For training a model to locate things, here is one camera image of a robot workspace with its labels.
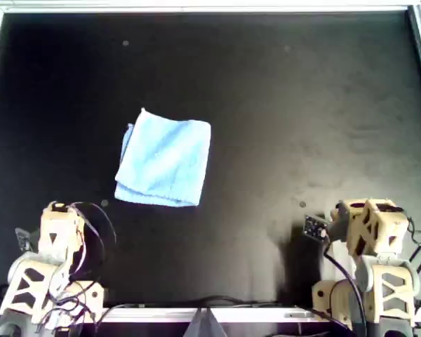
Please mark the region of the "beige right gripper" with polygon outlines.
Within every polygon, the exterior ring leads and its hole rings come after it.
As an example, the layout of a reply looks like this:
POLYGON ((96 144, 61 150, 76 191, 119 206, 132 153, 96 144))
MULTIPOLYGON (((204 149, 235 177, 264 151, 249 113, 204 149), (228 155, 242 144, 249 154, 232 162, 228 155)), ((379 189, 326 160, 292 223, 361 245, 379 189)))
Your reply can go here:
POLYGON ((340 200, 330 211, 330 217, 332 220, 350 217, 349 207, 346 205, 344 200, 340 200))

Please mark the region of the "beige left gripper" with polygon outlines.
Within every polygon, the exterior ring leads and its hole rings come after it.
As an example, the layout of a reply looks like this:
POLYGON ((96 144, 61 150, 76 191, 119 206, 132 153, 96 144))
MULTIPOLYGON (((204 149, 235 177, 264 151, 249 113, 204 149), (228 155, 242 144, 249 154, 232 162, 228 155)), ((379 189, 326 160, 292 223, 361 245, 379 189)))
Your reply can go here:
POLYGON ((81 240, 81 248, 83 250, 83 252, 86 252, 86 241, 85 241, 85 234, 84 234, 84 225, 85 225, 85 221, 83 219, 83 217, 78 216, 78 220, 77 220, 77 232, 78 232, 78 236, 81 240))

